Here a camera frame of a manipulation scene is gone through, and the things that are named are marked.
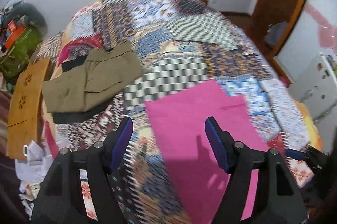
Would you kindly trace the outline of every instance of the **folded brown garment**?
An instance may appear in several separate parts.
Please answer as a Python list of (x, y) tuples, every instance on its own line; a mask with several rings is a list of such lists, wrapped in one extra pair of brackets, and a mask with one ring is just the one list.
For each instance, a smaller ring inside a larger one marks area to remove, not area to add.
[(81, 112), (107, 101), (143, 74), (128, 41), (112, 51), (92, 49), (81, 66), (42, 84), (48, 113)]

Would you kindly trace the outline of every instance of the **bed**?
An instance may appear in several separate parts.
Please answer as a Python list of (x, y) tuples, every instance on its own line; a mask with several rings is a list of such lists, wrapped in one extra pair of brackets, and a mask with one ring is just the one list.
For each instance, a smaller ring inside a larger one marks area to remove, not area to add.
[[(130, 41), (145, 73), (169, 59), (193, 58), (206, 65), (203, 78), (161, 96), (213, 79), (227, 95), (244, 96), (250, 121), (269, 147), (282, 153), (285, 148), (302, 150), (310, 142), (308, 120), (252, 41), (199, 0), (93, 3), (78, 11), (65, 31), (44, 41), (38, 57), (51, 57), (54, 79), (62, 74), (62, 63), (86, 56), (92, 48), (109, 50), (116, 40)], [(55, 123), (43, 101), (43, 139), (51, 133), (59, 148), (86, 149), (114, 131), (124, 115), (131, 117), (134, 133), (113, 186), (126, 218), (129, 223), (192, 223), (170, 182), (144, 107), (144, 100), (161, 96), (134, 95), (138, 91), (134, 88), (132, 84), (124, 88), (105, 110), (80, 123)], [(299, 186), (313, 176), (305, 163), (289, 158), (286, 162)], [(87, 215), (97, 219), (86, 173), (80, 174)], [(20, 196), (31, 214), (34, 200), (26, 198), (28, 188), (23, 183)]]

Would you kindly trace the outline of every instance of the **pink cloth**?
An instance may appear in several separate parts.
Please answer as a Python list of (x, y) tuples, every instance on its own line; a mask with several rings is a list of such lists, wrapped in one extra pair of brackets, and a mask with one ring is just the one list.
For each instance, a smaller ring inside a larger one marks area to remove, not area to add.
[[(214, 116), (222, 130), (251, 149), (267, 151), (252, 126), (243, 96), (229, 97), (209, 80), (154, 102), (145, 102), (170, 180), (194, 224), (208, 224), (219, 207), (230, 175), (219, 168), (205, 134)], [(257, 188), (254, 170), (242, 219), (251, 216)]]

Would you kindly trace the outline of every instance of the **pink wall painting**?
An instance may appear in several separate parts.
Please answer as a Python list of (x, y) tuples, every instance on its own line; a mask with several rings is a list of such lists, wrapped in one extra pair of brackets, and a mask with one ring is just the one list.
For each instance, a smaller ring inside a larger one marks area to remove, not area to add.
[(317, 9), (309, 3), (306, 3), (304, 12), (309, 14), (318, 24), (317, 34), (320, 47), (332, 49), (334, 55), (337, 55), (337, 25), (331, 25)]

